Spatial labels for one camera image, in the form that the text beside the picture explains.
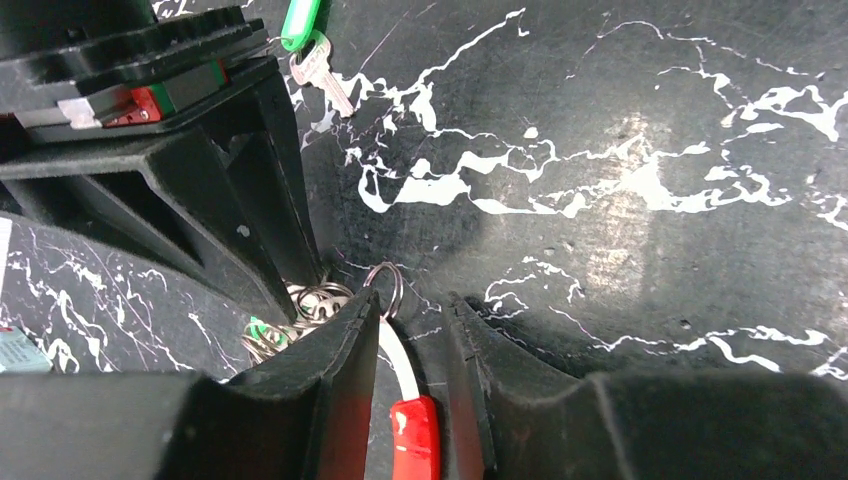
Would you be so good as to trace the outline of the steel key organizer red handle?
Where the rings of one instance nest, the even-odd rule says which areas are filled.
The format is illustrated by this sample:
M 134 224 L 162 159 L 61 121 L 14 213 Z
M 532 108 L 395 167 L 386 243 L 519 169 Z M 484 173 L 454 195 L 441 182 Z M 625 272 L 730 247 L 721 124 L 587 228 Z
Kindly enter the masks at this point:
M 390 321 L 399 313 L 404 296 L 401 271 L 382 262 L 369 271 L 363 285 L 388 272 L 394 279 L 388 308 L 380 316 L 379 349 L 391 365 L 400 388 L 401 400 L 390 408 L 393 436 L 394 479 L 439 479 L 441 477 L 440 425 L 434 400 L 421 393 L 410 356 Z M 251 364 L 258 365 L 328 323 L 354 292 L 347 286 L 324 282 L 317 286 L 288 288 L 297 316 L 289 326 L 274 325 L 253 316 L 243 330 L 241 343 Z

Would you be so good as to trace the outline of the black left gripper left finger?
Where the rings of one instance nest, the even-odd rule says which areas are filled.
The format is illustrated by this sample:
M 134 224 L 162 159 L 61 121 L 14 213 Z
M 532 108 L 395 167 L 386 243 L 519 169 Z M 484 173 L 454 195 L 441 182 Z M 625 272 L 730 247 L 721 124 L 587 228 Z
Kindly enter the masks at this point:
M 379 296 L 221 383 L 197 371 L 1 379 L 5 479 L 360 479 Z

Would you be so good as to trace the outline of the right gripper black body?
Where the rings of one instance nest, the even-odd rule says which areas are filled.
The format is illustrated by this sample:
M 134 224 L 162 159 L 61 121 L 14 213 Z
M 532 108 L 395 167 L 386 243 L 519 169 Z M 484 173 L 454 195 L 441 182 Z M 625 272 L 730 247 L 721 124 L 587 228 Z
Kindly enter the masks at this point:
M 147 1 L 3 2 L 2 177 L 277 177 L 268 38 L 236 5 L 161 19 Z

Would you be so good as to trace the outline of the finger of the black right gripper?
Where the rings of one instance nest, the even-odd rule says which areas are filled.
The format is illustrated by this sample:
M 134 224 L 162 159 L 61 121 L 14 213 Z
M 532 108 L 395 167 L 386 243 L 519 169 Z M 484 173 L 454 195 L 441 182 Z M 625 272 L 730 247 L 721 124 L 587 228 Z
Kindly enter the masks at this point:
M 1 209 L 169 268 L 265 320 L 322 275 L 293 105 L 274 73 L 175 131 L 34 145 L 1 123 Z

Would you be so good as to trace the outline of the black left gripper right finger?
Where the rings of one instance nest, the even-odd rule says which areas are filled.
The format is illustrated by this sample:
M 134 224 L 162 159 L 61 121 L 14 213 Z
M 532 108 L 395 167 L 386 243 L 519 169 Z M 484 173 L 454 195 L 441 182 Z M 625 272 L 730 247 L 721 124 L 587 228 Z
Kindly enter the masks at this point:
M 459 295 L 447 412 L 463 479 L 843 479 L 847 397 L 806 374 L 567 375 Z

